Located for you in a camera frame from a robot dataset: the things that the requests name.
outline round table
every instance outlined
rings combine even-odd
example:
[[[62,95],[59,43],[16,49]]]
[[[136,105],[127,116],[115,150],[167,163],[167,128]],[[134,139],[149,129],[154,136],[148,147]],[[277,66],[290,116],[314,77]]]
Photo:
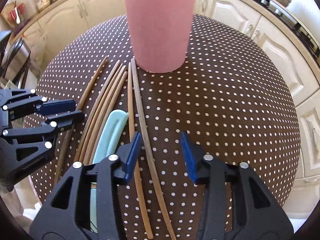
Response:
[[[117,60],[133,57],[126,16],[102,23],[77,38],[52,60],[37,93],[52,99],[79,101],[105,56],[108,65],[84,106],[85,120],[76,125],[64,165],[73,163],[91,108]],[[203,186],[188,178],[179,144],[180,131],[206,152],[229,164],[248,162],[283,205],[292,188],[300,154],[300,133],[292,97],[267,55],[247,36],[220,22],[195,15],[186,60],[172,73],[138,69],[140,90],[151,147],[164,199],[177,237],[194,239],[203,199]],[[116,109],[127,111],[127,84]],[[136,129],[139,119],[135,109]],[[39,126],[44,117],[31,115],[26,126]],[[129,142],[128,126],[119,144]],[[62,145],[59,136],[56,156]],[[57,159],[32,174],[42,201],[51,192]],[[148,214],[155,239],[169,239],[148,170],[145,151],[139,157]],[[231,194],[226,207],[231,228]],[[147,238],[134,180],[119,187],[128,239]]]

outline table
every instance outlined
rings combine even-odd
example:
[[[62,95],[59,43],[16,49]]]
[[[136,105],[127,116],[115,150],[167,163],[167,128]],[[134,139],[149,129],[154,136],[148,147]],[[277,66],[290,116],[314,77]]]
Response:
[[[79,101],[105,56],[108,65],[83,109],[86,119],[114,63],[133,57],[126,16],[100,24],[77,38],[50,63],[37,93]],[[138,69],[142,101],[164,199],[178,238],[194,239],[201,214],[203,186],[188,178],[179,145],[180,131],[220,160],[248,162],[283,205],[292,188],[300,154],[298,119],[290,92],[267,55],[247,36],[220,22],[195,15],[185,63],[166,74]],[[125,82],[115,108],[127,111]],[[31,115],[25,126],[38,126]],[[73,163],[85,121],[72,135],[64,165]],[[139,120],[136,112],[136,128]],[[126,126],[119,144],[129,142]],[[62,145],[59,136],[56,155]],[[51,192],[57,159],[32,174],[39,198]],[[160,212],[145,152],[139,158],[150,223],[155,239],[169,239]],[[145,239],[134,181],[119,187],[128,239]],[[231,228],[231,195],[226,228]]]

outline wooden chopstick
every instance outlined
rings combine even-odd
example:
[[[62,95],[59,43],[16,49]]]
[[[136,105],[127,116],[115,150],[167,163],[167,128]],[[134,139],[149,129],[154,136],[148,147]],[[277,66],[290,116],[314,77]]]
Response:
[[[100,105],[101,102],[105,100],[105,97],[107,96],[108,92],[110,91],[110,88],[114,81],[116,80],[119,71],[121,70],[121,66],[119,67],[120,60],[116,62],[114,65],[112,71],[110,72],[106,82],[104,83],[100,94],[97,97],[96,102],[93,105],[93,108],[90,112],[89,118],[87,120],[87,123],[85,124],[84,131],[81,136],[81,140],[76,152],[75,162],[80,161],[83,162],[84,154],[86,150],[86,146],[88,145],[88,140],[90,139],[90,136],[87,136],[87,134],[91,134],[93,126],[92,123],[95,123],[97,116],[95,116],[96,112],[100,112],[102,105]]]
[[[96,152],[96,149],[97,149],[97,146],[98,146],[98,143],[99,143],[103,128],[104,128],[104,126],[105,126],[105,124],[106,124],[106,122],[108,120],[108,117],[109,117],[110,113],[112,112],[112,110],[113,110],[113,108],[114,108],[114,106],[116,104],[116,101],[118,99],[119,93],[120,93],[120,91],[121,91],[121,89],[123,87],[123,84],[124,84],[127,76],[128,76],[128,72],[126,71],[122,75],[121,80],[120,80],[120,82],[119,82],[119,84],[118,84],[118,86],[116,88],[116,91],[114,92],[114,94],[112,96],[112,99],[110,101],[108,109],[107,109],[107,111],[106,111],[106,113],[105,113],[105,115],[103,117],[102,123],[101,123],[99,131],[97,133],[97,136],[95,137],[95,143],[94,143],[92,151],[90,152],[91,156],[90,156],[89,164],[92,164],[92,161],[93,161],[93,158],[94,158],[94,153]]]
[[[89,161],[90,161],[90,158],[91,158],[91,154],[92,154],[92,151],[93,151],[93,147],[94,147],[97,135],[99,133],[99,129],[101,128],[102,125],[104,126],[103,117],[104,117],[105,113],[108,111],[108,106],[110,105],[111,99],[112,99],[112,97],[113,97],[113,95],[114,95],[114,93],[115,93],[115,91],[117,89],[117,86],[118,86],[118,84],[119,84],[119,82],[121,80],[121,77],[122,77],[123,72],[125,71],[125,69],[126,69],[126,66],[123,66],[121,68],[118,76],[116,77],[115,82],[112,84],[112,87],[111,87],[111,89],[109,90],[109,92],[107,94],[106,99],[104,101],[100,102],[100,105],[102,105],[101,108],[100,108],[101,111],[100,112],[98,112],[98,111],[95,112],[95,117],[96,117],[96,118],[94,118],[95,122],[91,123],[91,126],[93,127],[92,128],[92,133],[88,134],[88,135],[90,135],[90,139],[88,140],[87,146],[84,145],[84,147],[86,146],[84,160],[83,160],[83,164],[84,165],[88,165],[89,164]]]
[[[91,91],[91,88],[92,86],[94,85],[94,83],[96,82],[96,79],[97,77],[100,75],[100,72],[102,71],[105,63],[107,62],[107,59],[108,57],[106,56],[100,66],[98,67],[98,69],[96,70],[95,74],[93,75],[92,79],[90,80],[89,84],[87,85],[82,97],[80,98],[80,101],[76,107],[76,110],[81,110],[90,91]],[[58,158],[58,164],[57,164],[57,170],[56,170],[56,174],[54,176],[54,184],[57,184],[57,182],[59,181],[60,179],[60,176],[61,176],[61,172],[62,172],[62,166],[63,166],[63,163],[64,163],[64,159],[65,159],[65,156],[66,156],[66,152],[67,152],[67,148],[69,146],[69,141],[70,141],[70,138],[72,136],[72,133],[73,133],[73,129],[74,129],[74,126],[67,131],[64,139],[63,139],[63,143],[62,143],[62,146],[61,146],[61,150],[60,150],[60,155],[59,155],[59,158]]]
[[[133,110],[131,63],[129,63],[129,70],[128,70],[128,113],[129,113],[129,135],[130,135],[130,142],[131,142],[133,138],[133,133],[134,133],[134,110]],[[136,167],[134,168],[134,182],[136,184],[137,195],[138,195],[139,206],[140,206],[144,228],[146,230],[147,237],[149,239],[152,239],[153,234],[152,234],[152,229],[151,229],[149,216],[147,212],[146,201],[143,195],[142,182],[141,182],[141,176],[140,176],[140,170],[139,170],[139,161],[137,161]]]
[[[142,134],[142,138],[143,138],[143,142],[144,142],[144,147],[146,150],[147,161],[148,161],[148,166],[149,166],[151,178],[153,180],[153,186],[154,186],[154,189],[156,192],[156,196],[158,199],[160,210],[162,212],[162,216],[163,216],[164,222],[167,226],[169,235],[172,240],[176,240],[176,236],[173,231],[173,227],[172,227],[170,217],[168,214],[167,206],[165,205],[164,197],[162,194],[162,189],[161,189],[158,173],[156,170],[156,165],[153,160],[152,149],[151,149],[146,119],[145,119],[142,100],[141,100],[137,67],[136,67],[136,62],[135,62],[134,58],[131,60],[131,67],[132,67],[132,76],[133,76],[133,85],[134,85],[134,95],[136,98],[136,104],[137,104],[137,109],[138,109],[138,114],[139,114],[140,129],[141,129],[141,134]]]

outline pink cup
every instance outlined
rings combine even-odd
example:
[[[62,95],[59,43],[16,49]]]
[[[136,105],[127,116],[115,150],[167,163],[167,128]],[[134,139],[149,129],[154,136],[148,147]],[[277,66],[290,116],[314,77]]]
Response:
[[[125,0],[137,65],[167,73],[185,61],[195,0]]]

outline round white bolt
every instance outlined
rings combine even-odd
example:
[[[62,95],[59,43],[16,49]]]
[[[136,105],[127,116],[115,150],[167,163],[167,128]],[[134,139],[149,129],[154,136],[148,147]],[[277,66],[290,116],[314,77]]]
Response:
[[[72,165],[72,167],[74,167],[75,169],[79,169],[79,168],[81,168],[81,166],[82,166],[82,163],[81,163],[81,162],[75,162],[75,163]]]
[[[212,161],[213,160],[213,156],[211,154],[206,154],[203,156],[203,159],[206,161]]]
[[[112,154],[112,155],[110,155],[110,156],[108,157],[108,159],[109,159],[109,161],[114,162],[114,161],[116,161],[117,159],[119,159],[119,156],[116,155],[116,154]]]
[[[245,162],[241,162],[241,163],[239,164],[239,166],[240,166],[240,168],[242,168],[242,169],[247,169],[247,168],[249,168],[249,164],[248,164],[248,163],[245,163]]]
[[[45,143],[44,143],[44,146],[45,146],[47,149],[51,149],[51,148],[52,148],[52,143],[51,143],[51,142],[45,142]]]
[[[56,126],[57,126],[57,122],[52,121],[52,122],[50,123],[50,125],[51,125],[52,127],[56,127]]]

